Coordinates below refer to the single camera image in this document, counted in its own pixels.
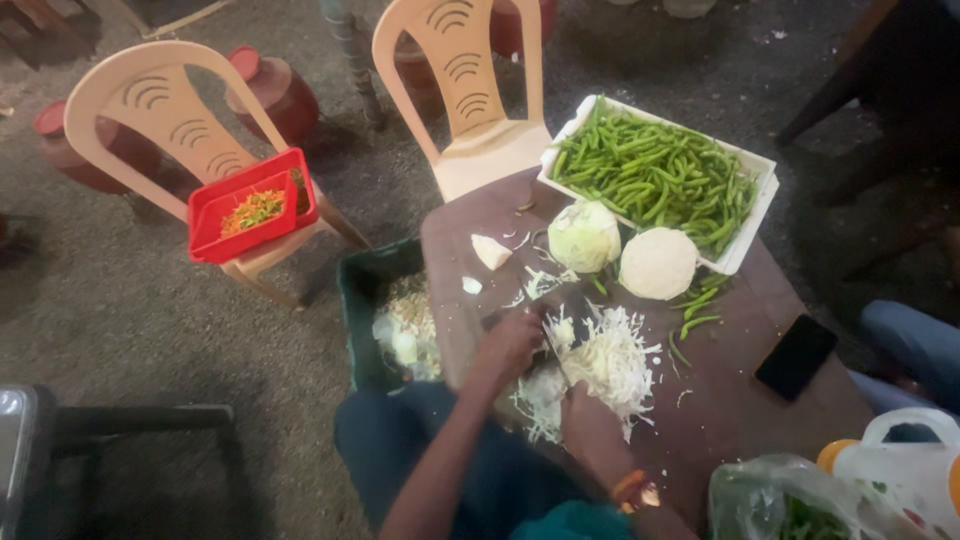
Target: wooden table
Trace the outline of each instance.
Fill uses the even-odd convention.
[[[530,169],[488,184],[433,210],[423,221],[420,235],[437,342],[444,378],[453,388],[463,383],[473,361],[483,335],[481,321],[510,304],[521,283],[529,280],[524,265],[550,269],[551,263],[525,246],[490,271],[470,244],[470,235],[480,233],[513,248],[528,231],[546,227],[571,203],[537,182],[537,173]],[[528,202],[536,205],[517,216],[516,209]],[[502,237],[513,231],[513,237]],[[463,290],[463,276],[484,285],[480,294]],[[759,238],[730,282],[733,287],[716,302],[724,324],[691,331],[681,351],[694,369],[678,363],[679,378],[665,351],[667,331],[682,321],[680,312],[664,302],[641,300],[619,285],[610,287],[609,300],[592,285],[583,286],[593,302],[643,313],[647,342],[663,345],[664,353],[652,355],[662,358],[660,365],[653,365],[647,356],[655,382],[655,406],[649,417],[656,424],[640,422],[631,446],[645,469],[667,472],[660,478],[663,495],[694,527],[707,518],[707,488],[717,466],[775,453],[815,459],[829,442],[860,438],[873,418],[836,356],[792,404],[754,380],[756,367],[805,309]],[[678,407],[684,390],[693,393],[685,395]]]

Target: plastic bag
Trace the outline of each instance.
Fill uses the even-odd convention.
[[[717,468],[709,509],[715,540],[926,538],[883,500],[790,454]]]

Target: red lid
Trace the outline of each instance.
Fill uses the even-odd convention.
[[[260,54],[250,45],[240,45],[227,55],[227,60],[233,64],[234,69],[240,72],[244,81],[249,81],[260,69]]]
[[[61,99],[44,107],[34,118],[34,131],[47,135],[63,135],[63,111],[66,100]]]

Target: person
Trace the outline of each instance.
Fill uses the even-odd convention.
[[[888,360],[887,378],[851,378],[876,414],[909,406],[960,414],[960,329],[912,307],[874,300],[860,314],[864,338]]]
[[[442,383],[393,395],[359,389],[338,407],[334,440],[383,540],[696,536],[637,469],[620,419],[578,381],[562,402],[570,454],[613,503],[590,503],[557,465],[489,413],[543,343],[541,314],[514,312],[483,338],[456,396]]]

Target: chair backrest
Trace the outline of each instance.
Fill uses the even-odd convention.
[[[543,73],[540,50],[540,3],[511,0],[520,13],[527,118],[543,121]],[[444,97],[450,136],[507,117],[493,74],[490,16],[493,0],[394,0],[373,34],[373,62],[384,86],[431,163],[440,158],[410,95],[396,72],[394,50],[406,31],[423,49]]]
[[[278,152],[287,149],[240,74],[220,53],[198,43],[157,41],[121,51],[91,69],[70,93],[63,128],[87,161],[186,221],[186,204],[104,148],[97,115],[137,130],[209,184],[255,163],[206,108],[187,79],[186,64],[219,75]]]

